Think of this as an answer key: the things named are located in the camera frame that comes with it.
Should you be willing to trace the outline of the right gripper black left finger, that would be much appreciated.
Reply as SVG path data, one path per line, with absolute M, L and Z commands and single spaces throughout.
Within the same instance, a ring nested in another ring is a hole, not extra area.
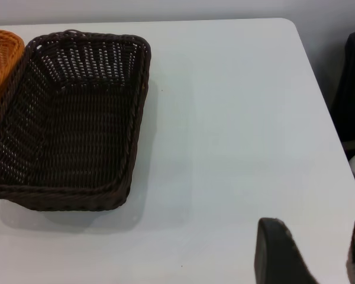
M 283 221 L 258 221 L 254 255 L 256 283 L 317 283 Z

